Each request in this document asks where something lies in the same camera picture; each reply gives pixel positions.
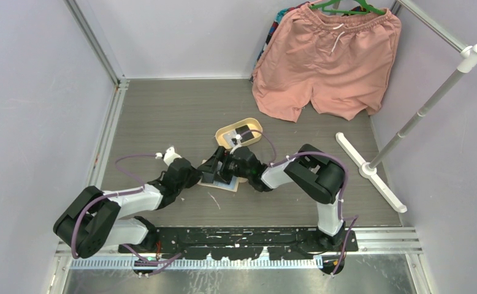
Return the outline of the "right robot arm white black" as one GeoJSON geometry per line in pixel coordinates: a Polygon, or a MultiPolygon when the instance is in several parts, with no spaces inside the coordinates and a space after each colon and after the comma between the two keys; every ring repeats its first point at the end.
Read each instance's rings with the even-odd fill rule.
{"type": "Polygon", "coordinates": [[[229,184],[234,178],[243,178],[258,192],[295,183],[316,202],[320,246],[332,252],[342,245],[345,221],[340,200],[347,171],[339,161],[314,146],[304,144],[297,153],[274,164],[262,163],[247,146],[230,150],[220,146],[197,169],[203,183],[229,184]]]}

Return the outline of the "colourful patterned garment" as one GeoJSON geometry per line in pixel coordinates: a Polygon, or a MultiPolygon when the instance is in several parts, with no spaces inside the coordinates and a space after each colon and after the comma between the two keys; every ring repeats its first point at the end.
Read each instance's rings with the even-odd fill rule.
{"type": "Polygon", "coordinates": [[[265,50],[267,49],[273,35],[274,35],[274,32],[277,30],[278,26],[280,25],[283,17],[288,14],[289,12],[301,7],[301,6],[304,6],[305,4],[309,4],[310,2],[309,1],[306,1],[306,2],[303,2],[297,6],[294,6],[294,7],[288,7],[286,9],[282,9],[280,10],[276,15],[275,15],[275,18],[273,19],[273,22],[267,32],[267,36],[265,38],[265,42],[263,43],[263,46],[258,54],[258,57],[256,58],[256,61],[254,63],[254,66],[253,68],[255,69],[261,56],[263,55],[263,53],[265,52],[265,50]]]}

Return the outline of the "silver vip card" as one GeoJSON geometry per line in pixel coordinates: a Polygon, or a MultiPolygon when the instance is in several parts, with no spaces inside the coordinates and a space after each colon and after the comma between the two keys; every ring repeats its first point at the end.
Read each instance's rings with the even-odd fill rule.
{"type": "Polygon", "coordinates": [[[237,133],[234,130],[231,130],[229,132],[226,132],[223,135],[224,141],[231,147],[235,146],[237,144],[237,133]]]}

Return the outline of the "green clothes hanger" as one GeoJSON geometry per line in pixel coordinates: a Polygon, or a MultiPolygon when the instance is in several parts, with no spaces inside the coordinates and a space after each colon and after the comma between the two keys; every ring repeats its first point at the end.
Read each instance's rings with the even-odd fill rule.
{"type": "Polygon", "coordinates": [[[344,1],[314,1],[310,3],[310,9],[324,13],[325,15],[366,15],[368,13],[375,13],[377,15],[384,15],[386,11],[382,8],[373,6],[365,0],[355,0],[352,4],[344,4],[344,1]]]}

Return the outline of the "pink shorts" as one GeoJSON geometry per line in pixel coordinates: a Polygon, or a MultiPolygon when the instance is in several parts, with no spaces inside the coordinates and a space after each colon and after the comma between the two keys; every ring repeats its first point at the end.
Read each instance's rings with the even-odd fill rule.
{"type": "Polygon", "coordinates": [[[308,104],[346,120],[379,112],[401,30],[389,9],[325,15],[306,3],[287,12],[251,75],[259,111],[292,122],[308,104]]]}

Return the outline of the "beige oval plastic tray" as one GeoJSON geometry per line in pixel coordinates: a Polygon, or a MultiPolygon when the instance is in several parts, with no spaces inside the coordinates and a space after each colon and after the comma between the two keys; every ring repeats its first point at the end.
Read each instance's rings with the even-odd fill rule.
{"type": "Polygon", "coordinates": [[[218,145],[232,149],[237,145],[248,146],[259,141],[263,128],[254,118],[245,118],[216,131],[215,138],[218,145]]]}

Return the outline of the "black vip card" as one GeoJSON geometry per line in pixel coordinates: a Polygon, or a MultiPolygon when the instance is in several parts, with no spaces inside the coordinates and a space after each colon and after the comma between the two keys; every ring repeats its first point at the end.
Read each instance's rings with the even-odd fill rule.
{"type": "Polygon", "coordinates": [[[239,135],[239,140],[241,143],[245,143],[254,139],[253,132],[250,130],[250,127],[246,124],[235,129],[237,135],[239,135]]]}

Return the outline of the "aluminium frame rail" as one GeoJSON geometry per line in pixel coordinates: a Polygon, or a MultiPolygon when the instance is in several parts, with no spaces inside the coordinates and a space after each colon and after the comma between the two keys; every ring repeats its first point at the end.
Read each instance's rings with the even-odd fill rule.
{"type": "Polygon", "coordinates": [[[66,0],[64,3],[113,84],[112,98],[103,120],[101,134],[86,181],[89,186],[101,187],[123,109],[124,98],[129,88],[129,80],[123,73],[90,3],[71,0],[66,0]]]}

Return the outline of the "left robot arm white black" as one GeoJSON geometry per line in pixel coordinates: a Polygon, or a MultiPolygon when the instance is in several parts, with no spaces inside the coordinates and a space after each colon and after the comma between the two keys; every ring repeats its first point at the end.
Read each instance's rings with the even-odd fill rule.
{"type": "Polygon", "coordinates": [[[104,192],[88,186],[60,215],[53,232],[69,245],[73,258],[90,258],[107,246],[120,246],[125,252],[153,252],[158,248],[157,228],[139,213],[172,204],[201,177],[190,161],[178,157],[158,179],[138,188],[104,192]]]}

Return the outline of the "beige leather card holder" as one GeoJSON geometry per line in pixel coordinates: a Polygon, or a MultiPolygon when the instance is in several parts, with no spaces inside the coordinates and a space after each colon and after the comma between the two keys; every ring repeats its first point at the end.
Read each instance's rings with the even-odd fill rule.
{"type": "Polygon", "coordinates": [[[222,189],[222,190],[227,190],[231,192],[237,192],[239,185],[241,183],[246,183],[248,180],[246,178],[238,178],[233,176],[232,180],[229,184],[219,182],[219,181],[214,181],[212,183],[203,183],[201,180],[197,183],[200,186],[205,186],[205,187],[211,187],[211,188],[216,188],[216,189],[222,189]]]}

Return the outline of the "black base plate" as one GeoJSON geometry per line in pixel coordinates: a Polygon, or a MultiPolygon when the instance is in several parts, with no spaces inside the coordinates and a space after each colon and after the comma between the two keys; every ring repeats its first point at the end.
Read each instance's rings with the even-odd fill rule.
{"type": "Polygon", "coordinates": [[[271,260],[305,260],[323,253],[358,251],[353,231],[328,237],[317,227],[159,227],[144,244],[120,245],[120,253],[176,254],[187,260],[255,260],[267,251],[271,260]]]}

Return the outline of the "white clothes rack stand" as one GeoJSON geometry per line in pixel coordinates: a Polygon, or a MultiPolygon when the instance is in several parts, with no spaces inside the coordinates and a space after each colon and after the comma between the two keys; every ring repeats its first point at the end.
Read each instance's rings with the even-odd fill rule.
{"type": "Polygon", "coordinates": [[[389,186],[377,174],[377,166],[383,159],[417,126],[417,124],[427,116],[428,112],[448,93],[450,89],[458,83],[461,78],[469,73],[477,65],[477,44],[467,46],[460,55],[462,61],[456,67],[454,72],[445,80],[445,82],[431,95],[421,108],[404,124],[404,126],[391,138],[372,161],[365,160],[355,149],[351,142],[345,137],[344,133],[335,134],[337,143],[342,147],[349,158],[357,165],[361,177],[370,181],[381,196],[389,203],[391,208],[398,213],[407,212],[407,207],[391,191],[389,186]]]}

